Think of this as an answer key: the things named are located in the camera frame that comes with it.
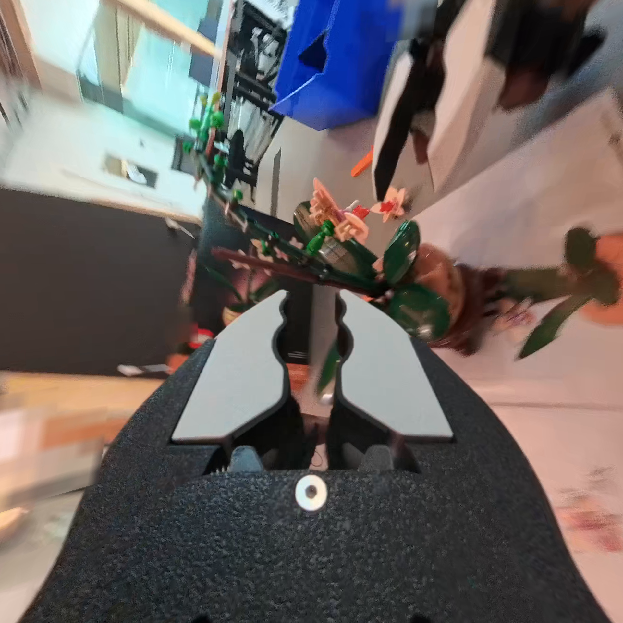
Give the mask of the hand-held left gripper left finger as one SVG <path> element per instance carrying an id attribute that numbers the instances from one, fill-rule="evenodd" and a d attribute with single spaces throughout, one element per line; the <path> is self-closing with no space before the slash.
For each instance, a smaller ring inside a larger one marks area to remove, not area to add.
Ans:
<path id="1" fill-rule="evenodd" d="M 277 339 L 287 299 L 279 290 L 213 340 L 173 443 L 231 443 L 286 405 L 290 379 Z"/>

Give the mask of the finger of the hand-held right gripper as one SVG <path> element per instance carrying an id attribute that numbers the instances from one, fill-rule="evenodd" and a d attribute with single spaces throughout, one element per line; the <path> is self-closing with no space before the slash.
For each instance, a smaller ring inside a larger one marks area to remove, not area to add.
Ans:
<path id="1" fill-rule="evenodd" d="M 435 126 L 435 106 L 445 81 L 443 43 L 410 43 L 389 74 L 373 143 L 375 199 L 383 199 L 403 148 L 412 138 L 417 163 L 427 162 Z"/>
<path id="2" fill-rule="evenodd" d="M 460 9 L 442 56 L 444 82 L 435 105 L 427 163 L 435 192 L 465 164 L 494 110 L 505 81 L 508 52 L 499 44 L 512 9 Z"/>

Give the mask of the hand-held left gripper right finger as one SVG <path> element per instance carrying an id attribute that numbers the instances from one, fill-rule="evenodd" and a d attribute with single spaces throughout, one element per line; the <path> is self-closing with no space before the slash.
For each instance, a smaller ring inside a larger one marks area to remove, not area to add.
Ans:
<path id="1" fill-rule="evenodd" d="M 359 296 L 340 290 L 347 347 L 335 402 L 405 440 L 449 442 L 454 433 L 407 334 Z"/>

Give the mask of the pink toy flower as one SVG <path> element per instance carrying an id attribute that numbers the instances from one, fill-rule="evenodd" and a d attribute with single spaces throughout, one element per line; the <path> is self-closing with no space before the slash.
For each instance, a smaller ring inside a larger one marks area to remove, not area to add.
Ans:
<path id="1" fill-rule="evenodd" d="M 338 206 L 324 184 L 317 178 L 313 179 L 313 194 L 310 200 L 310 215 L 316 225 L 321 226 L 329 221 L 333 225 L 333 236 L 341 243 L 354 240 L 364 244 L 370 229 L 366 218 L 370 209 L 358 201 L 342 209 Z"/>
<path id="2" fill-rule="evenodd" d="M 401 219 L 409 207 L 410 194 L 407 188 L 388 187 L 383 199 L 371 207 L 371 212 L 381 216 L 383 223 Z"/>

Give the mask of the green toy flower stem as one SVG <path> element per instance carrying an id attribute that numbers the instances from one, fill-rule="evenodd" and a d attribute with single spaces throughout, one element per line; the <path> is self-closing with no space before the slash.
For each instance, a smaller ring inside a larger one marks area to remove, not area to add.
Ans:
<path id="1" fill-rule="evenodd" d="M 201 116 L 189 121 L 192 138 L 183 143 L 183 150 L 196 163 L 197 177 L 207 188 L 207 200 L 213 199 L 217 203 L 227 222 L 244 233 L 255 234 L 261 243 L 259 257 L 226 250 L 214 251 L 214 256 L 245 266 L 257 264 L 274 274 L 345 289 L 372 299 L 383 296 L 389 287 L 378 279 L 373 268 L 374 254 L 354 240 L 341 243 L 333 236 L 331 222 L 316 225 L 307 204 L 300 205 L 303 219 L 300 220 L 298 215 L 294 219 L 302 246 L 261 225 L 245 211 L 240 204 L 240 192 L 224 183 L 227 174 L 234 172 L 230 167 L 232 152 L 224 155 L 214 144 L 214 138 L 224 128 L 224 116 L 219 109 L 221 95 L 219 92 L 211 98 L 201 95 L 199 101 Z"/>

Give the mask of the grey desk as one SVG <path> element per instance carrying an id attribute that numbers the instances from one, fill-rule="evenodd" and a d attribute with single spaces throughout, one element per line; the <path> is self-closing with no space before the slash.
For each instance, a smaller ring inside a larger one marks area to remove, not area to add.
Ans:
<path id="1" fill-rule="evenodd" d="M 444 191 L 432 190 L 428 169 L 416 165 L 412 148 L 407 146 L 396 171 L 396 183 L 412 187 L 414 197 L 408 215 L 416 218 L 424 210 L 534 138 L 538 133 L 518 147 L 510 146 L 520 113 L 522 112 L 510 114 L 495 112 L 488 118 L 469 158 Z M 373 201 L 370 174 L 366 173 L 352 179 L 350 173 L 351 167 L 370 147 L 374 126 L 374 121 L 368 120 L 350 127 L 318 132 L 306 129 L 297 122 L 285 121 L 261 164 L 254 207 L 261 212 L 269 212 L 273 160 L 279 148 L 282 149 L 282 159 L 277 217 L 285 221 L 292 220 L 292 212 L 296 205 L 310 197 L 315 177 L 328 187 L 339 204 L 344 205 L 358 199 L 366 206 L 371 205 Z M 502 421 L 494 409 L 492 410 L 518 442 L 534 468 L 518 438 L 510 431 L 510 426 Z M 621 622 L 622 554 L 580 554 L 572 550 L 571 554 L 608 618 L 612 622 Z"/>

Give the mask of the person's right hand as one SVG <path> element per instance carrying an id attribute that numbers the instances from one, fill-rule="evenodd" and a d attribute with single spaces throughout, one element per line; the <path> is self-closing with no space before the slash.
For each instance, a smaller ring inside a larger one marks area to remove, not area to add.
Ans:
<path id="1" fill-rule="evenodd" d="M 523 108 L 538 101 L 548 88 L 556 70 L 545 64 L 509 64 L 496 106 L 503 111 Z"/>

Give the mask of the toy plant pot with leaves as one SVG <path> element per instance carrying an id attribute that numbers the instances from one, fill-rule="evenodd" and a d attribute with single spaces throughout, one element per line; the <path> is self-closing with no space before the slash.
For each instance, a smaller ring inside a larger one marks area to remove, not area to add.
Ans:
<path id="1" fill-rule="evenodd" d="M 308 201 L 297 206 L 293 223 L 303 243 L 322 239 L 315 254 L 323 269 L 317 284 L 359 295 L 432 348 L 464 356 L 477 352 L 486 319 L 501 299 L 502 269 L 478 269 L 455 261 L 422 242 L 414 220 L 401 223 L 380 257 L 354 238 L 340 242 L 321 235 Z"/>

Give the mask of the blue plastic bin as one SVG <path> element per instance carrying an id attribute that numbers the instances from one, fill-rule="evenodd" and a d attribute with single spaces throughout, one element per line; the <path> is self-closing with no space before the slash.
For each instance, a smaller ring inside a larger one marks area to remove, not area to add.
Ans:
<path id="1" fill-rule="evenodd" d="M 270 112 L 317 131 L 374 117 L 402 13 L 398 1 L 299 1 Z"/>

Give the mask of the dark tape strip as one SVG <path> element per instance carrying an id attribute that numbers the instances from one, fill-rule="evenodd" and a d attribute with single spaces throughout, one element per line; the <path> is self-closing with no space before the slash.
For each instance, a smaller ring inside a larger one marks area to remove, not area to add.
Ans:
<path id="1" fill-rule="evenodd" d="M 270 183 L 270 216 L 276 217 L 278 212 L 278 194 L 280 187 L 280 168 L 282 159 L 282 149 L 279 148 L 273 160 L 272 176 Z"/>

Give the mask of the white instruction booklet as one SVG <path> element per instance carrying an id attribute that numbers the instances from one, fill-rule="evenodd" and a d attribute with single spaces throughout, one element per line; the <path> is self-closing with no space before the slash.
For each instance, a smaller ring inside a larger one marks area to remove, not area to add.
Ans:
<path id="1" fill-rule="evenodd" d="M 561 267 L 585 227 L 622 278 L 622 105 L 606 89 L 416 217 L 424 242 L 476 268 Z M 622 297 L 591 302 L 518 360 L 533 322 L 440 357 L 510 426 L 543 483 L 569 548 L 622 554 Z"/>

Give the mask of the black box with orchid print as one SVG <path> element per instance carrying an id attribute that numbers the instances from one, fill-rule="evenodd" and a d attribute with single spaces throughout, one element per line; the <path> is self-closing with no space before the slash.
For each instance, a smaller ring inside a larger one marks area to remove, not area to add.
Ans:
<path id="1" fill-rule="evenodd" d="M 289 292 L 280 352 L 287 364 L 310 362 L 312 285 L 269 270 L 247 269 L 238 262 L 214 257 L 214 247 L 260 256 L 255 234 L 242 232 L 227 222 L 213 199 L 204 205 L 204 223 L 198 241 L 196 271 L 191 296 L 194 321 L 201 330 L 218 335 L 241 313 L 277 290 Z"/>

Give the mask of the dark partition panel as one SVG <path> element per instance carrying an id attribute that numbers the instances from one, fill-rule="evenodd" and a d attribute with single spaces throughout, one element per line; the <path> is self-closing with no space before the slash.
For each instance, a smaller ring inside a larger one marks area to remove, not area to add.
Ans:
<path id="1" fill-rule="evenodd" d="M 116 376 L 180 341 L 193 225 L 1 188 L 1 371 Z"/>

